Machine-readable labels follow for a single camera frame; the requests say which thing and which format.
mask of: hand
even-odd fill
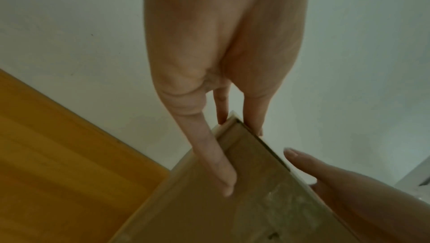
[[[293,149],[285,157],[317,178],[312,189],[364,243],[430,242],[430,205],[377,180]]]
[[[307,0],[145,0],[155,89],[225,196],[237,175],[203,116],[213,91],[218,123],[231,83],[244,93],[255,134],[300,49]]]

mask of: finger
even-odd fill
[[[225,196],[231,195],[237,180],[236,171],[212,134],[203,113],[173,115],[173,117],[203,166],[219,180],[215,182],[216,186]]]
[[[250,98],[243,102],[243,122],[256,135],[262,135],[264,118],[269,108],[271,97]]]
[[[214,90],[216,117],[218,119],[219,125],[223,124],[228,117],[228,93],[229,92],[230,92],[230,85]]]
[[[284,156],[299,170],[327,184],[332,182],[337,176],[341,176],[340,172],[343,171],[295,149],[284,149]]]

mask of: cardboard box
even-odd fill
[[[111,243],[358,243],[278,156],[236,117],[215,135],[238,172],[222,197],[188,153]]]

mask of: white wall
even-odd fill
[[[310,0],[264,126],[273,149],[387,183],[430,155],[428,1]],[[142,0],[0,0],[0,68],[168,168],[189,147],[152,88]]]

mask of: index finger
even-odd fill
[[[202,112],[193,115],[173,115],[193,147],[203,166],[224,196],[233,193],[237,174],[212,134]]]

